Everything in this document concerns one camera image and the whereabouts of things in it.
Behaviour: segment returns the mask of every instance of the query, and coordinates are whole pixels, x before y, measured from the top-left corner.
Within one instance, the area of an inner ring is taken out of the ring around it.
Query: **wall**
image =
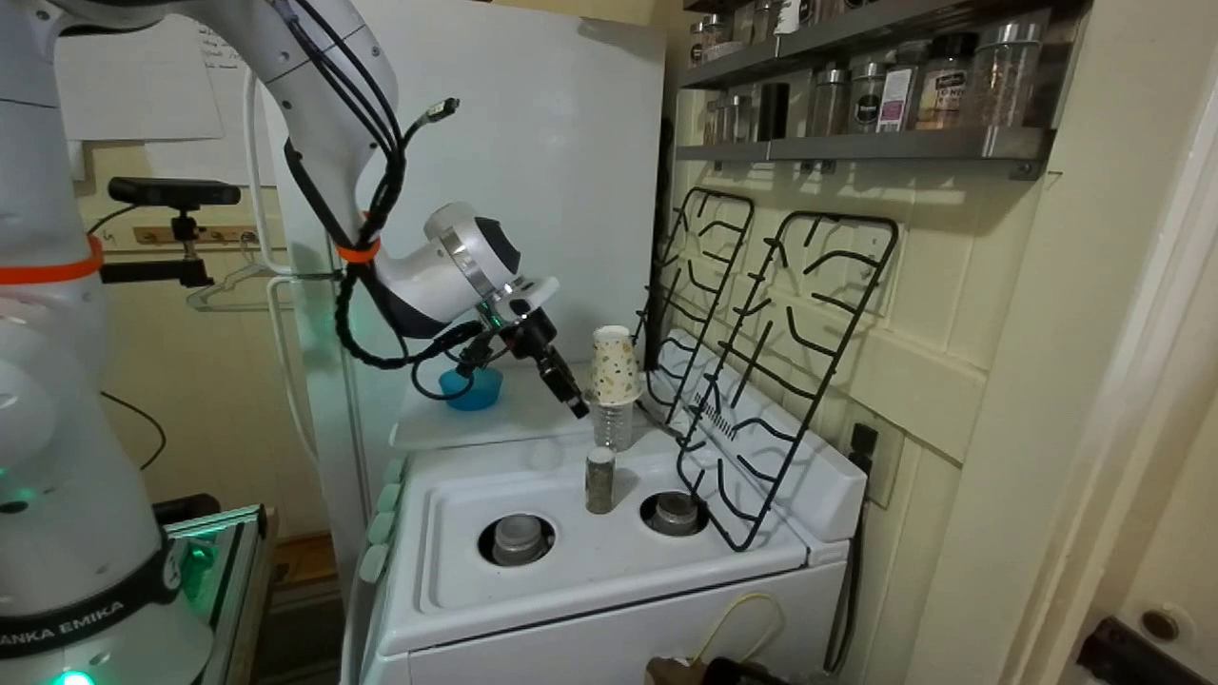
[[[686,20],[674,14],[670,29],[683,61]],[[698,146],[699,106],[699,91],[678,94],[678,146]],[[845,681],[903,681],[1039,196],[1058,170],[1024,182],[985,163],[674,168],[674,196],[698,182],[764,206],[751,246],[787,208],[882,212],[903,226],[881,319],[862,333],[840,397],[820,418],[820,428],[845,446],[848,402],[864,402],[907,434],[889,503],[864,508],[869,562],[845,666]]]
[[[983,163],[678,163],[770,206],[886,212],[907,226],[882,314],[845,399],[911,434],[886,508],[869,506],[869,577],[845,681],[1002,681],[1005,652],[1066,497],[1071,437],[1108,369],[1153,218],[1176,168],[1214,7],[1095,5],[1039,182]],[[699,94],[678,97],[698,139]],[[845,434],[840,408],[820,421]]]
[[[79,218],[90,226],[119,201],[108,196],[112,173],[150,173],[140,146],[86,146],[86,173],[75,182]],[[199,212],[202,226],[250,226],[250,206]],[[169,226],[171,208],[136,208],[112,220],[100,234],[108,264],[174,258],[180,246],[140,246],[132,228]],[[208,275],[246,265],[246,246],[202,246]],[[264,278],[212,297],[212,312],[187,305],[171,286],[112,286],[112,373],[108,392],[152,411],[169,428],[165,455],[146,473],[152,497],[208,489],[223,506],[267,503],[278,508],[283,536],[325,534],[325,503],[301,437],[289,421],[286,382],[275,357]],[[140,463],[157,434],[112,402],[121,446]]]

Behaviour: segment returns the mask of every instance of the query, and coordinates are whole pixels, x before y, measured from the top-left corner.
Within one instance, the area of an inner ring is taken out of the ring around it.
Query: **cord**
[[[727,619],[745,609],[745,604],[764,604],[773,611],[770,630],[758,634],[758,644],[740,658],[740,662],[755,662],[785,626],[787,615],[785,609],[764,598],[764,592],[740,592],[736,601],[725,604],[725,611],[707,624],[707,630],[698,639],[693,658],[707,662],[713,644],[725,634]]]
[[[881,434],[864,421],[854,427],[848,434],[848,460],[873,474],[873,451],[877,451]],[[825,668],[837,675],[845,666],[848,644],[854,644],[854,626],[858,626],[858,611],[862,611],[862,584],[864,584],[864,515],[869,503],[862,503],[862,521],[858,534],[848,536],[848,558],[845,558],[845,577],[840,577],[840,598],[837,598],[837,611],[835,611],[835,630],[829,630],[829,647],[825,647]]]
[[[104,226],[112,226],[112,220],[119,220],[121,212],[132,212],[132,208],[140,208],[140,206],[119,206],[114,212],[90,220],[86,234],[95,234]]]
[[[269,269],[275,278],[289,278],[294,264],[275,264],[269,255],[269,220],[267,220],[267,201],[264,201],[264,168],[258,168],[258,81],[246,69],[242,73],[242,168],[250,177],[250,212],[256,212],[256,234],[258,234],[258,255],[264,255],[264,269]]]
[[[472,392],[472,375],[464,375],[464,389],[458,389],[458,392],[434,392],[434,389],[423,385],[419,369],[423,369],[423,365],[410,365],[410,385],[416,385],[419,397],[426,397],[426,399],[434,399],[434,402],[450,402],[450,399],[459,399],[459,397]]]
[[[286,278],[269,278],[267,281],[267,308],[269,308],[269,333],[275,333],[275,352],[278,352],[278,375],[283,375],[283,397],[289,399],[289,413],[301,437],[301,450],[310,451],[310,460],[315,463],[315,450],[313,437],[306,428],[306,408],[297,399],[297,385],[294,385],[294,360],[289,360],[289,347],[286,347],[286,331],[283,331],[283,308],[278,308],[278,288],[289,286]]]
[[[124,408],[128,413],[146,418],[157,428],[157,450],[140,463],[140,473],[150,473],[169,450],[165,427],[157,421],[157,413],[150,413],[146,408],[136,408],[136,402],[128,402],[128,399],[114,397],[114,392],[104,392],[104,399],[114,402],[114,408]]]
[[[407,177],[407,146],[416,139],[416,133],[430,121],[443,121],[458,111],[458,97],[447,97],[443,106],[430,106],[426,113],[419,113],[407,133],[400,129],[387,94],[379,91],[379,83],[372,81],[372,73],[359,61],[359,52],[343,40],[343,35],[310,5],[310,0],[275,0],[283,21],[289,25],[289,35],[297,39],[297,47],[306,49],[306,57],[313,61],[313,69],[329,81],[329,87],[339,94],[339,101],[359,116],[359,127],[372,137],[372,146],[385,151],[385,173],[371,196],[371,208],[359,226],[359,233],[352,234],[334,212],[329,208],[329,201],[319,196],[319,189],[310,177],[310,168],[301,160],[301,151],[289,147],[289,170],[301,187],[301,193],[310,196],[313,212],[319,218],[319,226],[329,228],[329,234],[334,239],[334,246],[348,250],[372,250],[377,234],[391,212],[391,206],[400,201],[402,177]],[[315,47],[315,39],[306,29],[297,7],[339,47],[339,52],[354,64],[359,81],[352,73],[343,73],[329,49]],[[352,323],[352,300],[354,288],[367,286],[371,293],[377,293],[377,269],[371,264],[352,264],[339,275],[339,293],[334,293],[334,333],[348,347],[348,352],[354,352],[359,360],[372,365],[372,369],[400,369],[400,365],[419,365],[423,352],[410,352],[407,343],[400,340],[400,352],[385,357],[372,352],[359,343],[354,323]]]

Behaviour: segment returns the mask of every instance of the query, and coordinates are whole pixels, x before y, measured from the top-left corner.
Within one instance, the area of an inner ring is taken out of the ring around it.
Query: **jar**
[[[745,91],[727,94],[725,133],[727,139],[758,139],[758,101]]]
[[[730,40],[730,20],[725,20],[718,10],[704,14],[704,49]]]
[[[812,87],[808,137],[835,137],[845,129],[845,94],[845,69],[825,64]]]
[[[770,40],[777,29],[780,0],[751,0],[751,7],[742,7],[742,10],[751,10],[751,40],[755,47]]]
[[[882,94],[882,61],[873,57],[858,69],[854,87],[848,87],[848,129],[854,133],[877,133],[881,94]]]
[[[801,69],[801,73],[787,73],[787,137],[808,137],[808,116],[812,116],[812,87],[813,87],[813,73],[812,69]]]
[[[907,49],[889,49],[882,57],[877,133],[911,129],[917,113],[917,87],[921,87],[921,47],[911,40]]]
[[[926,49],[926,76],[917,97],[917,129],[957,129],[967,116],[967,81],[980,52],[980,35],[938,35]]]
[[[785,81],[761,83],[758,139],[787,137],[787,97],[792,97],[792,83]]]
[[[1024,127],[1035,91],[1039,21],[1013,20],[994,29],[980,57],[980,121]]]
[[[802,0],[780,0],[773,35],[796,35],[802,20]]]
[[[845,0],[808,0],[808,21],[829,21],[845,10]]]
[[[718,146],[725,139],[725,94],[707,94],[699,111],[699,139]]]
[[[707,47],[713,47],[707,20],[698,20],[698,21],[690,25],[690,61],[704,61],[704,57],[707,57]]]

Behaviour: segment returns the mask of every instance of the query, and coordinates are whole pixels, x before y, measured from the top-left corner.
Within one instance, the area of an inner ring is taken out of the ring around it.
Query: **stove burner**
[[[690,489],[657,489],[645,497],[638,517],[661,536],[698,536],[713,521],[707,506]]]
[[[532,515],[510,515],[481,534],[481,557],[495,565],[530,565],[556,549],[556,525]]]

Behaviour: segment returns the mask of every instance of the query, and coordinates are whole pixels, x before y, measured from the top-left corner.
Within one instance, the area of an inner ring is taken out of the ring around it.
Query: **metal shelf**
[[[745,0],[686,0],[686,10],[740,10]]]
[[[1056,129],[911,129],[911,133],[840,133],[736,146],[686,146],[678,160],[716,163],[835,163],[835,160],[985,160],[1044,170]]]
[[[1084,7],[1084,0],[881,0],[854,7],[829,21],[802,25],[801,35],[693,64],[686,69],[683,87],[730,87],[796,69],[812,57],[845,57],[862,49],[896,47],[903,39],[928,39],[943,25],[980,25],[999,14],[1039,7],[1049,7],[1056,14],[1075,14],[1076,7]]]

